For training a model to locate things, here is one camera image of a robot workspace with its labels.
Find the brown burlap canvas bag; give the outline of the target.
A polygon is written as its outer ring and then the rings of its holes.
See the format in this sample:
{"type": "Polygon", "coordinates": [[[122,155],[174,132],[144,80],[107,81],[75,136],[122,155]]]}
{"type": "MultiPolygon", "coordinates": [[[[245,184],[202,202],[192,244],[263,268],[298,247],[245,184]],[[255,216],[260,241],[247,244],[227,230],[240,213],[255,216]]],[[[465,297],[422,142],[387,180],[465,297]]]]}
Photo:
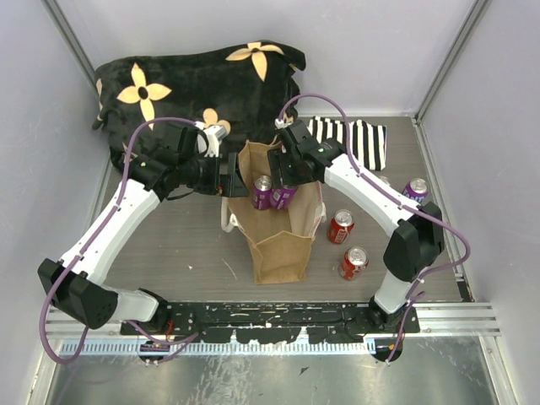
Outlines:
{"type": "Polygon", "coordinates": [[[321,184],[301,185],[285,210],[258,210],[252,196],[225,198],[221,228],[245,236],[256,284],[286,284],[306,280],[306,269],[319,225],[326,220],[321,184]]]}

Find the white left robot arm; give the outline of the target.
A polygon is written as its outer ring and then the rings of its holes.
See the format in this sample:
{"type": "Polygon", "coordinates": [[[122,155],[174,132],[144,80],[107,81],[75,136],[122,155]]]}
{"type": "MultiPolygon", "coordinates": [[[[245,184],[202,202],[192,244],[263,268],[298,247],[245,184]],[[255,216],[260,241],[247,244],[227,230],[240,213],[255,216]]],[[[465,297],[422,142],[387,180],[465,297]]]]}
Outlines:
{"type": "Polygon", "coordinates": [[[150,334],[169,324],[164,301],[146,290],[105,285],[117,254],[135,229],[179,186],[220,197],[245,197],[236,153],[220,171],[219,147],[227,135],[222,124],[194,126],[175,119],[150,154],[128,154],[112,199],[84,236],[56,261],[44,260],[37,273],[51,304],[89,329],[109,321],[138,321],[150,334]]]}

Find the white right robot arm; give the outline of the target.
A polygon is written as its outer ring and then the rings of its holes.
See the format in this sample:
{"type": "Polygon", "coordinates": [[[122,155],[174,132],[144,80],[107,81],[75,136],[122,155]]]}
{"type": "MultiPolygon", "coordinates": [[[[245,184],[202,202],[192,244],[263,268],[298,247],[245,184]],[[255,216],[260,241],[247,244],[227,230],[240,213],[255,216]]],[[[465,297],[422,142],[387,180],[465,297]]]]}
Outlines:
{"type": "Polygon", "coordinates": [[[389,332],[400,321],[413,281],[445,249],[440,208],[403,196],[367,170],[356,171],[343,143],[332,138],[318,142],[300,120],[277,119],[275,127],[282,145],[267,154],[275,186],[326,184],[351,199],[388,235],[386,275],[370,299],[368,319],[377,331],[389,332]]]}

